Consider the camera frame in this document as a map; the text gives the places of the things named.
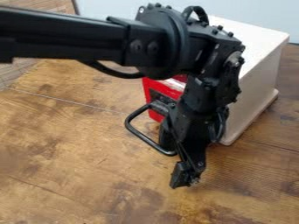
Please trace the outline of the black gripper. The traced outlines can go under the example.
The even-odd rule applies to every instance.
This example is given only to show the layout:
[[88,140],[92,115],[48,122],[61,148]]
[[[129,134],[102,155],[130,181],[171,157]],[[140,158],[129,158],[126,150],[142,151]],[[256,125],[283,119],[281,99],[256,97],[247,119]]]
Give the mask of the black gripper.
[[189,74],[181,97],[168,106],[158,129],[158,144],[181,159],[175,164],[169,187],[199,183],[205,170],[205,149],[216,143],[225,130],[228,104],[240,93],[239,71],[244,64],[241,51],[235,51],[212,66],[207,76]]

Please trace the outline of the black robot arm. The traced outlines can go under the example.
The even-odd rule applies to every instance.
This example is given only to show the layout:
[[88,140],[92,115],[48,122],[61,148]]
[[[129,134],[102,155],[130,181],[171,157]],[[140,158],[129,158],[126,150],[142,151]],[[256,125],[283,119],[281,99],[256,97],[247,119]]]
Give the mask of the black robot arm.
[[205,149],[225,132],[229,104],[236,102],[244,46],[209,23],[205,10],[183,11],[158,3],[138,8],[133,19],[96,20],[77,15],[0,6],[0,63],[16,58],[76,60],[104,74],[126,74],[104,66],[134,67],[132,78],[166,80],[183,74],[177,101],[148,102],[141,111],[162,115],[158,138],[144,142],[177,156],[171,188],[191,186],[205,170]]

